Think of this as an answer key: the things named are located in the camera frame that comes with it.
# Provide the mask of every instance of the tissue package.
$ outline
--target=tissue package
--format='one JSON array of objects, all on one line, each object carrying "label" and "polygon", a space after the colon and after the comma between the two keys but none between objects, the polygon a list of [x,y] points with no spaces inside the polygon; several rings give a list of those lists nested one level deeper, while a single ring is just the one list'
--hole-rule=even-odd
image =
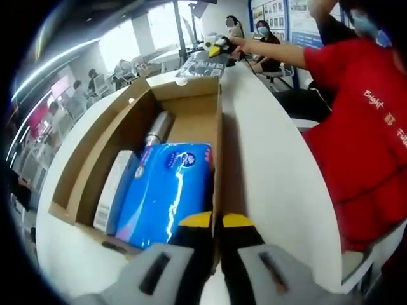
[{"label": "tissue package", "polygon": [[116,237],[138,248],[167,243],[178,223],[205,210],[209,144],[148,146],[130,184]]},{"label": "tissue package", "polygon": [[93,226],[107,235],[115,235],[128,187],[139,166],[132,151],[120,151],[113,162],[96,208]]}]

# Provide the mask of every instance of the poster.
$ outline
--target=poster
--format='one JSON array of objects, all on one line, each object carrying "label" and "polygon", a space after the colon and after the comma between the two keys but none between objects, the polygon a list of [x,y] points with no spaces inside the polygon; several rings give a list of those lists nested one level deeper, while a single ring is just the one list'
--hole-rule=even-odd
[{"label": "poster", "polygon": [[273,0],[263,5],[264,20],[268,22],[270,31],[280,41],[287,41],[288,26],[284,0]]},{"label": "poster", "polygon": [[253,24],[256,26],[256,23],[260,20],[264,20],[263,6],[253,9]]},{"label": "poster", "polygon": [[[309,7],[313,0],[289,0],[291,42],[298,46],[320,48],[322,46],[317,23],[311,17]],[[331,15],[341,21],[341,10],[337,4]]]}]

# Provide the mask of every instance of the red shirt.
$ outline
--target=red shirt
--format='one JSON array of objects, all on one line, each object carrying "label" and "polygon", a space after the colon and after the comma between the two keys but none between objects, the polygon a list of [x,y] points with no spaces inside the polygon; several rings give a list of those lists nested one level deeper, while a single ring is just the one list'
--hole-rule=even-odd
[{"label": "red shirt", "polygon": [[306,49],[305,61],[315,82],[337,95],[330,117],[304,138],[342,249],[363,250],[407,217],[407,76],[391,49],[362,39]]}]

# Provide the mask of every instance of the cardboard box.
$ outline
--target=cardboard box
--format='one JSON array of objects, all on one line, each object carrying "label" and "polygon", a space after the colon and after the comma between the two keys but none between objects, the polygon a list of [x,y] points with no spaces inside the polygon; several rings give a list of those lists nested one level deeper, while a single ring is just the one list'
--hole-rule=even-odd
[{"label": "cardboard box", "polygon": [[[79,143],[53,195],[49,212],[75,225],[100,243],[126,254],[139,250],[93,228],[98,200],[111,166],[123,149],[143,151],[144,138],[162,110],[175,116],[167,142],[210,143],[215,165],[213,221],[219,212],[221,191],[222,109],[217,77],[190,79],[150,88],[144,78],[135,81],[99,118]],[[121,111],[118,105],[126,103]]]}]

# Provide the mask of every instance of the white counter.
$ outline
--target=white counter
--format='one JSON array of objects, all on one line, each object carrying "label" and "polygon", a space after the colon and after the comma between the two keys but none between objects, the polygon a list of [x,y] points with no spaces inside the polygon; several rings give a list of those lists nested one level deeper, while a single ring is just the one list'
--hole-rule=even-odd
[{"label": "white counter", "polygon": [[[161,74],[148,83],[166,83],[175,74]],[[340,237],[314,157],[270,91],[243,65],[227,68],[221,84],[225,208],[246,213],[267,243],[280,245],[309,265],[315,281],[335,291],[341,282]],[[73,147],[120,92],[93,105],[78,121],[53,160],[40,198],[39,265],[51,284],[72,297],[100,292],[117,279],[126,264],[121,254],[48,214]],[[221,278],[212,277],[203,295],[224,294],[224,283],[214,285]]]}]

